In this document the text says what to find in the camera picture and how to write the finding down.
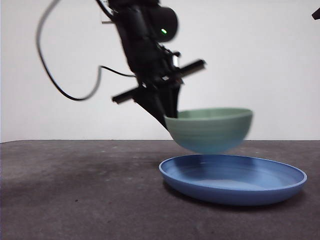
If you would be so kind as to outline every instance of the white wall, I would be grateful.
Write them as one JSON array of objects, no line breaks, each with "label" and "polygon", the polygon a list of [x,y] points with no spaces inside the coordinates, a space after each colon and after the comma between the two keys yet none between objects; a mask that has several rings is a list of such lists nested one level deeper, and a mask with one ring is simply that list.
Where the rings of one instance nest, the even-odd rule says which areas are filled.
[{"label": "white wall", "polygon": [[[108,71],[85,102],[63,97],[35,47],[37,22],[50,0],[1,1],[1,141],[171,139],[132,101],[111,96],[136,85]],[[252,140],[320,139],[319,0],[162,0],[180,22],[166,46],[180,63],[203,58],[207,70],[184,79],[179,109],[247,107]],[[47,63],[59,84],[81,97],[98,65],[128,73],[113,25],[100,23],[94,0],[62,0],[43,32]]]}]

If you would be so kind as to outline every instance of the plate rim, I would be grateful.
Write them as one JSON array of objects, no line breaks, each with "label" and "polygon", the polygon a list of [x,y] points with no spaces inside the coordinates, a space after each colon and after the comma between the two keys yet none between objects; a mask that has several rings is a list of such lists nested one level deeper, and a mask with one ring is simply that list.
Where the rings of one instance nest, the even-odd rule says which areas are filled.
[{"label": "plate rim", "polygon": [[182,112],[192,112],[192,111],[198,111],[198,110],[221,110],[221,109],[237,109],[237,110],[245,110],[244,112],[232,114],[228,116],[207,116],[207,117],[192,117],[192,118],[175,118],[175,117],[168,117],[164,115],[165,120],[169,120],[172,122],[206,122],[206,121],[220,121],[220,120],[231,120],[231,119],[237,119],[237,118],[243,118],[243,117],[252,117],[254,115],[254,112],[245,107],[204,107],[204,108],[197,108],[197,109],[186,109],[181,110],[179,113]]},{"label": "plate rim", "polygon": [[[192,156],[232,156],[232,157],[240,157],[240,158],[252,158],[252,159],[257,159],[257,160],[262,160],[262,161],[268,161],[268,162],[273,162],[273,163],[276,163],[276,164],[281,164],[281,165],[285,165],[285,166],[288,166],[290,168],[293,168],[295,170],[297,170],[298,172],[300,172],[302,175],[303,175],[303,179],[295,184],[290,184],[290,185],[287,185],[287,186],[282,186],[282,187],[274,187],[274,188],[266,188],[266,189],[241,189],[241,188],[236,188],[236,187],[218,187],[218,186],[212,186],[212,185],[208,185],[208,184],[205,184],[205,183],[193,183],[192,181],[189,181],[189,180],[180,180],[180,179],[176,179],[172,176],[170,176],[169,174],[167,174],[163,169],[162,169],[162,165],[165,164],[166,162],[169,162],[169,161],[172,161],[173,159],[176,159],[176,158],[182,158],[182,157],[192,157]],[[266,159],[266,158],[261,158],[261,157],[254,157],[254,156],[243,156],[243,155],[232,155],[232,154],[189,154],[189,155],[180,155],[180,156],[174,156],[174,157],[170,157],[164,161],[162,161],[159,166],[158,166],[160,172],[167,176],[168,178],[170,179],[173,179],[175,181],[178,181],[180,183],[185,183],[185,184],[189,184],[189,185],[192,185],[192,186],[196,186],[196,187],[202,187],[202,188],[207,188],[207,189],[216,189],[216,190],[229,190],[229,191],[241,191],[241,192],[267,192],[267,191],[279,191],[279,190],[286,190],[286,189],[291,189],[291,188],[294,188],[294,187],[297,187],[297,186],[300,186],[300,185],[303,185],[307,179],[308,179],[308,176],[307,174],[302,171],[301,169],[295,167],[295,166],[292,166],[290,164],[287,164],[287,163],[283,163],[283,162],[280,162],[280,161],[275,161],[275,160],[270,160],[270,159]]]}]

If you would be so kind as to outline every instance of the blue dish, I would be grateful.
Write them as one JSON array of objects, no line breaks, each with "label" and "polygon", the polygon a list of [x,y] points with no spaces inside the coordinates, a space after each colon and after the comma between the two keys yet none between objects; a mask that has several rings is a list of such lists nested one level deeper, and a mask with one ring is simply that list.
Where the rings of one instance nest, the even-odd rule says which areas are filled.
[{"label": "blue dish", "polygon": [[195,199],[235,206],[278,203],[307,180],[300,169],[277,161],[236,155],[187,155],[163,161],[167,184]]}]

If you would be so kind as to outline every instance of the table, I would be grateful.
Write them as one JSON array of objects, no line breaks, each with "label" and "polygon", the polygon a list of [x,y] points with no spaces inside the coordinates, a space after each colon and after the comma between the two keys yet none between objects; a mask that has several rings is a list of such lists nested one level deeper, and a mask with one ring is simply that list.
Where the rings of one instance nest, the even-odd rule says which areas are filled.
[{"label": "table", "polygon": [[245,141],[228,153],[293,165],[308,180],[281,203],[226,206],[164,183],[159,163],[192,154],[174,141],[2,143],[2,239],[320,239],[320,141]]}]

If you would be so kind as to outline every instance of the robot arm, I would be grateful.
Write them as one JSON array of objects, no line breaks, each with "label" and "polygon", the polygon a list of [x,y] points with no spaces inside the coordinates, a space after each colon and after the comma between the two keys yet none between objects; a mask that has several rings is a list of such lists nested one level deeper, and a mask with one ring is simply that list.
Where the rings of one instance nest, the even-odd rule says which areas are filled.
[{"label": "robot arm", "polygon": [[171,52],[160,43],[174,38],[178,18],[171,8],[161,7],[159,0],[109,0],[108,6],[112,15],[100,5],[116,25],[138,84],[112,100],[119,104],[133,99],[167,128],[164,115],[177,118],[182,77],[203,69],[205,62],[197,60],[182,68],[174,65],[173,58],[180,53]]}]

